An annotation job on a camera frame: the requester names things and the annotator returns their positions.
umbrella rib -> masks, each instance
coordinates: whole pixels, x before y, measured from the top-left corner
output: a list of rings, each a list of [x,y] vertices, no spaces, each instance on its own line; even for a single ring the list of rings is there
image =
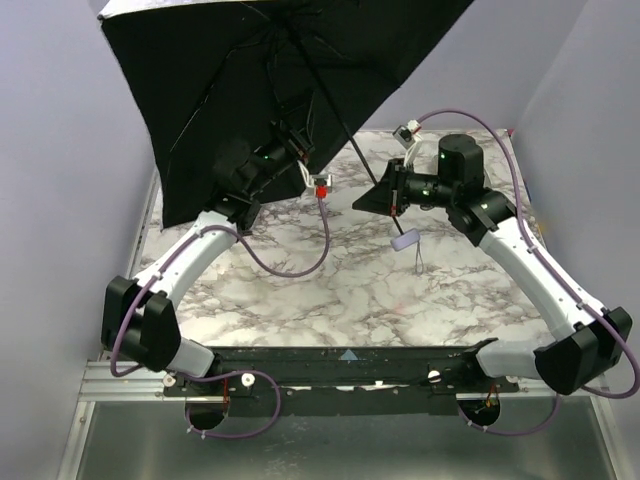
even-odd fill
[[[271,43],[271,48],[273,49],[273,51],[267,54],[267,60],[265,61],[264,67],[267,74],[267,80],[269,80],[269,86],[271,87],[271,93],[273,94],[273,99],[275,101],[275,106],[277,108],[278,105],[280,105],[280,98],[278,97],[278,92],[276,91],[276,84],[273,80],[273,72],[271,69],[276,66],[275,63],[277,63],[278,61],[278,52],[282,50],[282,47],[278,48],[278,41],[280,40],[280,37],[277,30],[273,32],[273,37],[274,41]]]
[[[195,108],[193,109],[193,111],[191,112],[191,115],[189,116],[189,119],[185,123],[184,127],[182,127],[182,130],[180,131],[180,134],[176,138],[175,142],[173,142],[173,145],[172,145],[171,149],[169,150],[169,153],[173,153],[173,151],[178,146],[178,143],[180,143],[180,140],[182,140],[182,137],[184,137],[184,134],[186,133],[187,129],[189,128],[189,126],[191,125],[193,120],[198,116],[198,113],[200,113],[200,110],[202,110],[202,107],[204,107],[204,105],[207,103],[207,100],[209,100],[209,95],[211,94],[211,91],[213,90],[213,88],[216,85],[216,80],[218,79],[220,74],[223,72],[224,67],[227,64],[227,60],[229,60],[231,55],[234,54],[235,52],[237,52],[239,50],[242,50],[242,49],[245,49],[245,48],[251,48],[251,47],[257,47],[257,46],[260,46],[260,45],[264,45],[265,44],[265,38],[267,37],[267,35],[269,33],[270,32],[267,32],[257,42],[253,42],[253,43],[246,44],[246,45],[236,45],[236,46],[232,47],[231,50],[229,50],[227,55],[222,60],[222,63],[220,63],[220,66],[213,73],[213,75],[211,77],[211,80],[209,81],[209,83],[205,87],[203,93],[200,95],[200,100],[198,100],[198,103],[196,103]]]
[[[337,57],[341,58],[342,60],[346,60],[348,62],[353,63],[355,66],[359,67],[359,68],[364,68],[366,70],[370,70],[371,72],[373,72],[374,74],[378,75],[379,77],[387,80],[389,83],[391,83],[395,88],[400,88],[400,85],[398,84],[398,81],[389,76],[389,75],[385,75],[384,73],[382,73],[380,71],[379,68],[377,68],[375,65],[369,64],[369,63],[359,63],[356,62],[353,58],[351,58],[350,56],[342,53],[340,50],[338,50],[336,47],[334,47],[333,45],[331,45],[331,43],[329,43],[327,41],[327,39],[325,39],[319,32],[317,31],[311,31],[311,36],[314,40],[316,40],[320,45],[322,45],[323,47],[327,48],[330,52],[332,52],[334,55],[336,55]]]
[[[266,13],[261,12],[261,11],[260,11],[260,10],[258,10],[256,7],[252,7],[251,5],[248,5],[248,4],[247,4],[247,3],[245,3],[245,2],[240,2],[240,4],[241,4],[241,5],[243,5],[243,6],[245,6],[245,7],[247,7],[249,10],[252,10],[253,12],[257,13],[258,15],[260,15],[260,16],[261,16],[262,18],[264,18],[265,20],[267,20],[267,21],[269,21],[269,22],[271,21],[271,18],[269,18],[269,16],[268,16]]]
[[[338,104],[334,100],[333,95],[331,95],[331,92],[329,91],[329,87],[327,87],[327,84],[324,82],[322,76],[320,75],[320,72],[316,68],[316,65],[313,62],[313,59],[309,55],[309,52],[304,47],[304,44],[302,43],[302,38],[300,37],[299,32],[296,31],[291,26],[291,24],[288,23],[288,22],[285,23],[285,26],[286,26],[286,28],[287,28],[287,30],[289,32],[289,38],[290,38],[291,42],[293,43],[293,45],[296,47],[296,49],[300,53],[300,56],[304,60],[304,63],[307,65],[307,68],[309,69],[309,72],[311,72],[311,75],[313,76],[313,78],[315,79],[316,83],[318,84],[318,87],[320,88],[320,91],[322,92],[322,94],[324,95],[327,103],[329,104],[329,108],[331,108],[331,110],[333,111],[333,114],[335,115],[336,119],[338,120],[338,123],[342,127],[342,130],[344,131],[344,133],[347,135],[347,138],[349,139],[349,142],[353,146],[353,149],[355,150],[356,154],[358,155],[358,158],[362,162],[362,166],[367,171],[367,174],[369,175],[369,178],[371,179],[373,184],[377,185],[378,184],[378,180],[376,179],[375,175],[373,174],[373,171],[371,170],[371,167],[369,166],[369,162],[367,161],[366,157],[364,156],[364,153],[362,153],[362,150],[360,150],[360,146],[358,145],[358,142],[356,142],[356,139],[354,138],[353,133],[351,133],[351,129],[349,128],[349,125],[347,125],[347,122],[345,122],[344,118],[342,117],[342,114],[340,113],[340,108],[338,107]],[[393,223],[395,223],[396,228],[398,229],[400,234],[403,235],[404,231],[402,230],[402,227],[400,226],[400,222],[398,221],[398,219],[396,217],[392,217],[392,219],[393,219]]]

cable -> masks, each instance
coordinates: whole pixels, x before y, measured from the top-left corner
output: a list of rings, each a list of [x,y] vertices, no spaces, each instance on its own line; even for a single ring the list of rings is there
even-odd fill
[[[369,166],[369,162],[365,158],[364,153],[362,153],[362,150],[360,150],[360,146],[358,145],[358,142],[356,142],[356,139],[354,138],[353,133],[349,128],[349,125],[347,125],[347,122],[345,122],[344,118],[340,114],[340,109],[338,108],[338,104],[334,100],[333,95],[331,95],[331,92],[329,91],[327,84],[324,82],[322,76],[320,75],[320,72],[318,71],[318,68],[313,62],[313,59],[309,55],[309,52],[307,52],[307,49],[304,48],[304,45],[302,44],[302,39],[300,38],[300,34],[290,24],[286,24],[285,27],[289,32],[289,39],[291,40],[291,43],[293,44],[294,47],[296,47],[296,49],[298,50],[298,53],[300,53],[302,60],[307,65],[307,68],[311,73],[311,76],[313,76],[314,80],[318,84],[320,91],[322,92],[325,100],[329,104],[329,108],[331,108],[331,111],[333,112],[334,116],[338,120],[338,123],[342,127],[342,130],[344,131],[345,135],[349,139],[349,143],[351,143],[351,145],[353,146],[353,150],[356,152],[356,155],[358,155],[360,162],[362,162],[362,166],[367,171],[367,174],[369,175],[369,178],[371,179],[373,184],[377,185],[378,180],[376,179],[376,176],[373,174],[373,170],[371,170],[371,167]],[[400,226],[400,222],[398,221],[398,219],[396,217],[391,217],[391,219],[393,220],[393,223],[396,225],[396,228],[400,232],[400,235],[404,235],[404,231],[402,230],[402,227]]]
[[[324,201],[321,198],[318,198],[318,207],[320,208],[320,216],[322,218],[322,225],[324,227],[324,236],[325,236],[324,250],[322,251],[322,255],[320,255],[320,259],[313,266],[311,266],[310,268],[302,272],[289,273],[289,272],[279,272],[277,270],[274,270],[273,268],[266,265],[262,260],[260,260],[258,255],[256,255],[256,252],[253,251],[251,246],[247,243],[247,241],[244,239],[244,237],[240,233],[233,230],[232,228],[225,227],[223,225],[210,225],[208,227],[204,227],[202,230],[200,230],[199,233],[194,233],[189,238],[187,238],[184,242],[182,242],[182,244],[178,248],[176,248],[175,251],[169,256],[169,258],[167,258],[167,260],[160,266],[160,268],[158,269],[158,273],[155,276],[151,277],[151,279],[146,283],[146,285],[144,285],[142,289],[140,289],[140,291],[134,298],[133,302],[129,306],[129,309],[127,310],[127,313],[125,314],[124,319],[122,320],[122,325],[120,325],[120,330],[118,330],[118,335],[116,336],[116,340],[113,344],[113,349],[111,351],[111,361],[110,361],[111,375],[117,378],[121,378],[142,368],[141,365],[136,365],[134,367],[130,367],[120,372],[118,371],[118,368],[117,368],[118,355],[120,353],[120,348],[122,347],[122,341],[124,340],[124,336],[127,332],[127,329],[129,328],[129,323],[131,323],[131,319],[133,318],[133,315],[136,309],[138,308],[138,305],[142,303],[144,296],[147,294],[147,292],[149,292],[153,284],[156,283],[158,278],[164,272],[167,271],[169,266],[176,260],[176,258],[178,258],[189,247],[189,245],[191,245],[194,241],[200,238],[201,235],[204,235],[205,233],[213,232],[213,231],[220,231],[220,232],[228,233],[229,235],[233,235],[247,250],[247,253],[251,255],[251,258],[253,258],[253,260],[260,267],[262,267],[262,269],[264,269],[271,275],[275,275],[277,277],[284,277],[284,278],[300,278],[316,271],[320,267],[320,265],[322,265],[322,263],[327,258],[327,255],[329,253],[329,247],[331,245],[331,237],[329,232],[329,219],[328,219],[326,206],[324,204]]]
[[[499,437],[525,437],[527,435],[533,435],[534,433],[538,433],[541,432],[542,430],[544,430],[545,428],[547,428],[549,425],[551,425],[551,423],[555,420],[555,418],[558,416],[558,412],[560,411],[560,403],[561,403],[561,397],[560,395],[556,395],[554,402],[553,402],[553,410],[551,410],[551,413],[549,414],[549,416],[547,417],[547,419],[542,422],[540,425],[530,428],[529,430],[523,430],[521,432],[510,432],[507,430],[497,430],[497,429],[493,429],[491,427],[486,427],[486,426],[482,426],[482,425],[478,425],[477,423],[473,423],[471,420],[469,420],[469,417],[467,417],[465,415],[465,413],[462,411],[462,409],[460,407],[458,407],[458,413],[460,414],[460,416],[464,419],[464,421],[467,423],[467,426],[478,430],[482,433],[488,433],[490,435],[497,435]]]
[[[278,420],[278,416],[280,415],[280,410],[282,408],[282,395],[280,393],[280,387],[278,386],[276,381],[273,379],[273,377],[267,375],[266,373],[260,372],[258,370],[237,370],[235,372],[225,373],[222,375],[215,375],[213,377],[197,378],[197,377],[192,377],[190,375],[184,375],[184,377],[192,382],[209,383],[209,382],[219,382],[220,380],[237,377],[238,375],[244,375],[245,373],[250,373],[251,375],[262,377],[265,380],[267,380],[271,384],[271,386],[273,386],[273,389],[276,394],[276,408],[273,411],[273,415],[271,415],[271,418],[269,419],[269,421],[265,423],[262,427],[246,433],[216,433],[216,432],[211,432],[207,430],[199,430],[195,428],[191,424],[191,409],[187,409],[185,413],[185,418],[187,420],[187,423],[189,424],[189,429],[187,430],[187,433],[191,433],[193,431],[193,432],[199,433],[202,436],[202,438],[210,437],[210,438],[224,438],[228,440],[239,440],[243,438],[255,437],[256,435],[259,435],[265,430],[271,428],[273,424],[276,423],[276,420]]]
[[[509,149],[507,148],[507,146],[504,144],[500,136],[489,125],[487,125],[487,123],[485,123],[475,115],[465,112],[464,110],[459,110],[455,108],[443,108],[441,110],[435,110],[433,112],[427,113],[421,116],[420,118],[418,118],[418,122],[422,124],[425,120],[443,113],[455,113],[455,114],[463,115],[465,117],[475,120],[480,125],[482,125],[487,130],[487,132],[489,132],[491,136],[498,142],[500,149],[502,150],[505,158],[507,159],[507,163],[509,164],[509,171],[511,172],[511,181],[513,183],[513,189],[514,189],[515,199],[516,199],[516,220],[518,222],[518,228],[520,229],[520,233],[522,235],[523,240],[527,244],[527,247],[529,248],[533,247],[534,246],[533,241],[531,240],[531,238],[529,237],[525,229],[525,223],[524,223],[525,220],[524,220],[523,208],[522,208],[522,197],[521,197],[520,188],[518,185],[518,174],[516,173],[515,162],[511,158],[511,154],[509,153]],[[531,248],[531,251],[533,252],[535,257],[538,259],[538,261],[549,272],[549,274],[551,274],[551,276],[564,289],[564,291],[567,292],[567,294],[571,296],[573,300],[575,300],[576,305],[581,306],[581,308],[583,308],[589,315],[591,315],[595,320],[597,320],[603,326],[603,328],[607,331],[607,333],[609,333],[609,335],[613,337],[613,339],[618,343],[618,345],[620,345],[620,348],[629,359],[629,362],[631,363],[631,367],[633,368],[633,375],[634,375],[633,385],[626,392],[622,392],[622,393],[604,392],[591,387],[582,387],[582,389],[593,395],[598,395],[600,397],[616,399],[616,400],[629,398],[635,395],[638,392],[638,390],[640,390],[640,365],[638,364],[638,360],[636,359],[635,355],[631,351],[631,348],[629,347],[627,342],[625,342],[625,340],[620,336],[620,334],[615,330],[615,328],[613,328],[602,315],[600,315],[594,308],[592,308],[591,306],[587,305],[585,302],[582,301],[582,298],[580,297],[580,295],[575,290],[573,290],[573,288],[571,288],[571,285],[569,285],[565,281],[565,279],[562,278],[562,275],[560,275],[558,271],[555,268],[553,268],[553,266],[548,262],[548,260],[544,257],[544,255],[540,251],[538,251],[537,248]]]

gray floor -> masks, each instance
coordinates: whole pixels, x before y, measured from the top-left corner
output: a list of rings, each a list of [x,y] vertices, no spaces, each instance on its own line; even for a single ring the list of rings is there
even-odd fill
[[[504,400],[499,424],[533,425],[550,404],[550,399]],[[186,434],[179,404],[96,408],[81,480],[615,478],[586,397],[566,399],[547,431],[515,439],[473,431],[455,417],[412,415],[288,417],[254,439],[203,441]],[[260,421],[229,422],[235,430]]]

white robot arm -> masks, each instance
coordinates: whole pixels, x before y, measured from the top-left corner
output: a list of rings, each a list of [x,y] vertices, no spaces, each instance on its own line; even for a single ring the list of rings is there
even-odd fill
[[[405,146],[412,132],[394,134]],[[393,159],[378,185],[353,207],[381,215],[399,216],[410,206],[443,207],[449,221],[474,246],[492,257],[515,280],[546,322],[555,338],[542,341],[496,340],[484,346],[476,358],[489,377],[518,376],[544,380],[561,394],[571,394],[614,366],[620,345],[587,310],[600,313],[626,340],[631,318],[622,308],[608,310],[584,291],[556,262],[526,227],[526,242],[514,205],[500,192],[484,186],[483,151],[468,135],[447,135],[440,140],[438,174],[418,174],[411,162]],[[411,240],[396,239],[407,246]],[[536,257],[542,255],[554,274]],[[566,293],[563,280],[579,292],[581,304]]]

white marble tabletop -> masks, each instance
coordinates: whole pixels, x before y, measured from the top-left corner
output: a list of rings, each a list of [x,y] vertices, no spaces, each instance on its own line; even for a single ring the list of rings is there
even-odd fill
[[[435,173],[437,142],[446,133],[423,132],[427,144],[416,171]],[[484,149],[492,186],[513,199],[508,166],[497,143],[482,131],[467,133]],[[506,131],[500,134],[511,148]],[[356,138],[378,177],[388,159],[403,155],[388,133],[360,132]],[[417,228],[422,235],[424,273],[418,276],[416,249],[396,253],[389,244],[397,235],[391,219],[351,209],[371,187],[351,146],[336,156],[328,171],[335,185],[327,199],[331,250],[322,267],[301,279],[274,277],[236,244],[179,305],[183,336],[217,346],[468,345],[488,337],[547,336],[538,312],[515,282],[451,227],[443,210],[411,207],[400,218],[405,230]],[[528,211],[522,184],[520,188]],[[143,267],[189,228],[161,231],[160,197],[143,249]],[[266,205],[253,232],[249,242],[258,255],[288,271],[314,264],[324,245],[313,196]]]

